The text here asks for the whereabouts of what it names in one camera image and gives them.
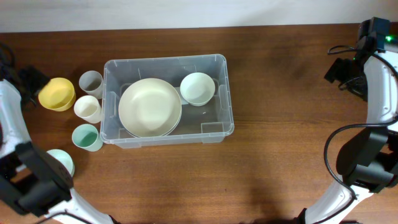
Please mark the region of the beige plate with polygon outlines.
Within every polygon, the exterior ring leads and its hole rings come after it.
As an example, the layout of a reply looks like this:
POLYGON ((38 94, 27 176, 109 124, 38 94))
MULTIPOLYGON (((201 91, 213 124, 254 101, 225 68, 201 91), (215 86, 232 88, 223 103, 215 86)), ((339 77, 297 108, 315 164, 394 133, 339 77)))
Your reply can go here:
POLYGON ((182 116, 182 102, 166 81, 146 78, 130 85, 118 108, 124 128, 134 136, 164 136, 174 130, 182 116))

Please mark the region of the white bowl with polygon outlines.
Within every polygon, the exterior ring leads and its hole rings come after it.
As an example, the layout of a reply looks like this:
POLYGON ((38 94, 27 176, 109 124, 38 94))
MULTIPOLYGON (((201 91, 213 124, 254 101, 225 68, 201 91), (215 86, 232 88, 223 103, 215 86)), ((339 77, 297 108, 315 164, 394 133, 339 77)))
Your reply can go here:
POLYGON ((201 72, 187 75, 180 84, 183 99, 193 106, 204 106, 215 94, 213 79, 201 72))

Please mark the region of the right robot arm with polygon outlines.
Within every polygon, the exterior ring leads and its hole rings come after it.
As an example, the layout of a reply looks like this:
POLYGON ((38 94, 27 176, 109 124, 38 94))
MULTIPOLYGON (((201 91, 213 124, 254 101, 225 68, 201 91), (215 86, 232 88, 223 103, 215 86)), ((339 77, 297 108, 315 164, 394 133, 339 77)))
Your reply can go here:
POLYGON ((366 101, 367 119, 329 135, 323 159, 333 182, 295 223, 344 223, 364 199, 397 185, 397 36, 390 34, 390 24, 378 17, 363 21, 354 47, 328 50, 355 54, 336 59, 325 79, 366 101))

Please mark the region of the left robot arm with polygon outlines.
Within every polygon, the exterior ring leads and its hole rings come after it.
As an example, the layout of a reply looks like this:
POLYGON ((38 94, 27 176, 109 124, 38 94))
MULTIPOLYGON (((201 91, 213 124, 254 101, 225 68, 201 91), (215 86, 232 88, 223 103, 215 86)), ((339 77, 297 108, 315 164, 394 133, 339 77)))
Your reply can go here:
POLYGON ((67 168, 32 144, 21 110, 19 82, 1 65, 1 200, 44 223, 116 223, 81 197, 67 168))

